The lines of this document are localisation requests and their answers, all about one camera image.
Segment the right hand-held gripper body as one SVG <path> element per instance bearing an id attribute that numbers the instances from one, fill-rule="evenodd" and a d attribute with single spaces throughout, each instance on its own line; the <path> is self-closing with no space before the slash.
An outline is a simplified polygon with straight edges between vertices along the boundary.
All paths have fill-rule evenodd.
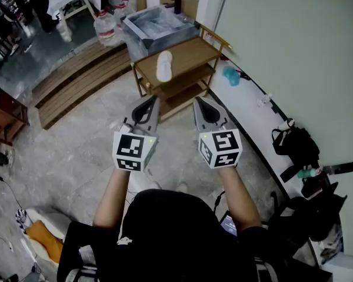
<path id="1" fill-rule="evenodd" d="M 229 117 L 209 123 L 197 119 L 198 151 L 211 169 L 236 166 L 242 153 L 239 130 Z"/>

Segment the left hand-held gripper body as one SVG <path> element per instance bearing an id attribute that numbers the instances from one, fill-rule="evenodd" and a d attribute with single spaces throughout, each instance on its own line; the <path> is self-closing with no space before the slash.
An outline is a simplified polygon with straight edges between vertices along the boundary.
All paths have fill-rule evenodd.
<path id="1" fill-rule="evenodd" d="M 112 157 L 119 169 L 143 172 L 155 153 L 159 136 L 149 134 L 148 127 L 132 126 L 125 117 L 114 133 Z"/>

